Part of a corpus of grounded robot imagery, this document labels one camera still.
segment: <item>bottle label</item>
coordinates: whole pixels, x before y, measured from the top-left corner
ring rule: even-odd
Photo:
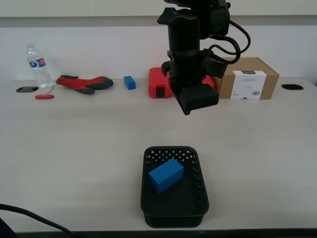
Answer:
[[[29,61],[29,64],[32,68],[42,68],[46,65],[44,58]]]

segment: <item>mesh basket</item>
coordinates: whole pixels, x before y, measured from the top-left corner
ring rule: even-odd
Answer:
[[[184,178],[157,194],[148,173],[170,159],[184,167]],[[187,146],[150,147],[144,153],[141,208],[153,228],[197,227],[209,209],[208,196],[197,152]]]

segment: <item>cardboard box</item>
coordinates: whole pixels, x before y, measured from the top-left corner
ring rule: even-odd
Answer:
[[[235,64],[228,65],[223,78],[215,78],[216,90],[219,93],[220,98],[231,99],[231,97],[233,97],[232,90],[234,88],[235,79],[241,76],[240,73],[235,71],[245,71],[246,74],[248,74],[246,71],[264,72],[266,74],[266,79],[261,91],[260,99],[271,99],[279,75],[259,58],[240,58]]]

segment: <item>red glove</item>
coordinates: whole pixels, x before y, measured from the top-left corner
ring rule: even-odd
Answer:
[[[56,84],[75,89],[77,92],[84,94],[93,94],[95,90],[107,89],[113,85],[113,81],[106,77],[94,79],[81,79],[73,76],[62,75]]]

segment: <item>screwdriver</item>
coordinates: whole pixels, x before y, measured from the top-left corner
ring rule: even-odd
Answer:
[[[36,95],[35,98],[36,99],[52,99],[52,98],[54,98],[54,95],[49,94],[54,88],[55,88],[55,86],[53,88],[51,88],[47,94]]]

